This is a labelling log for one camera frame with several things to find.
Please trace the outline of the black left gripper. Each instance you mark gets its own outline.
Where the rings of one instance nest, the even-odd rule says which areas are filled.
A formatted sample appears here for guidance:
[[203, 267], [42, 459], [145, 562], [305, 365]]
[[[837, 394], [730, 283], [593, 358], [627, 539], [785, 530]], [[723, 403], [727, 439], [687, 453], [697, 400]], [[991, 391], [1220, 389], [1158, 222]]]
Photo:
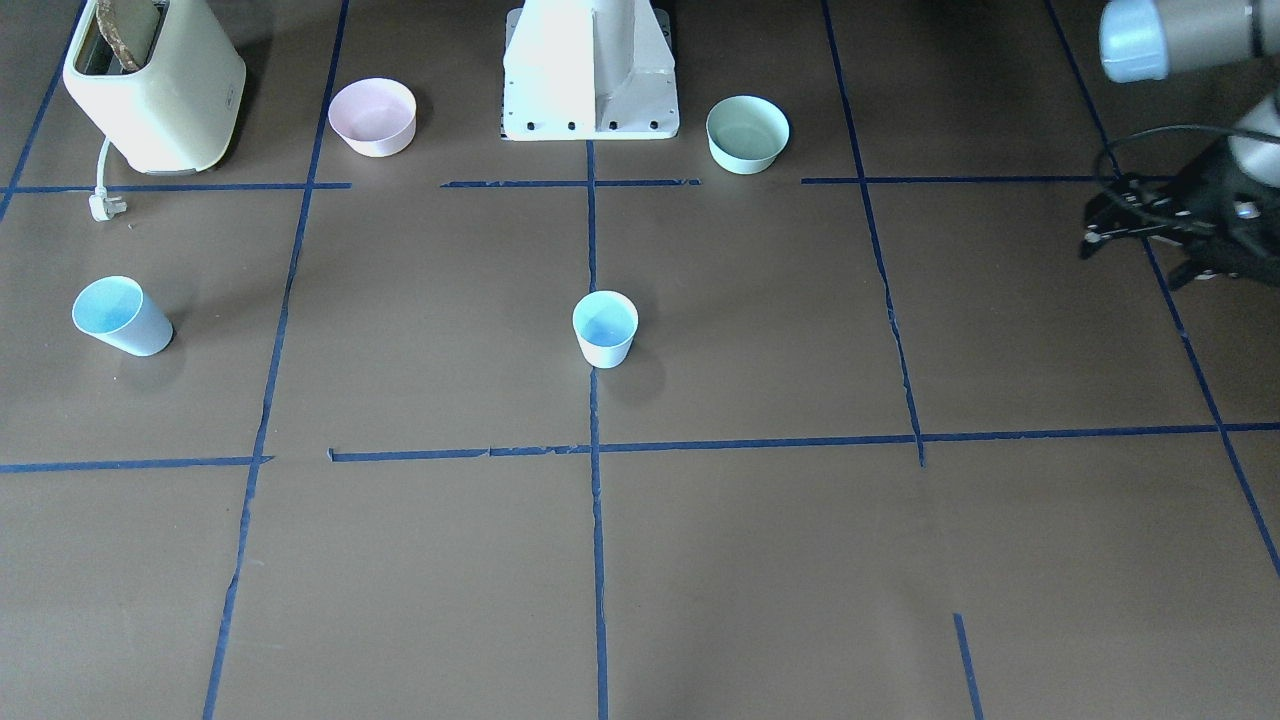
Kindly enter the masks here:
[[1206, 150], [1170, 181], [1125, 173], [1101, 177], [1085, 204], [1080, 258], [1115, 240], [1158, 240], [1183, 252], [1166, 274], [1180, 290], [1231, 277], [1279, 286], [1277, 188], [1248, 177], [1226, 150]]

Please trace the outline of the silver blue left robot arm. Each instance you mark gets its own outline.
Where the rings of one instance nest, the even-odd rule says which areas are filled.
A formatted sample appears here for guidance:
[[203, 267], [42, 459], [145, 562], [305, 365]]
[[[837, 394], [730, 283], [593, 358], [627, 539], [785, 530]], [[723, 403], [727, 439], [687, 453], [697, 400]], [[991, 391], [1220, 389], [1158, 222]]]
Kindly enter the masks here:
[[[1100, 20], [1100, 59], [1117, 83], [1224, 67], [1277, 54], [1275, 1], [1111, 1]], [[1167, 274], [1179, 290], [1230, 275], [1279, 283], [1279, 110], [1270, 94], [1235, 126], [1194, 126], [1213, 142], [1166, 184], [1126, 173], [1094, 176], [1080, 256], [1114, 240], [1162, 240], [1184, 252]]]

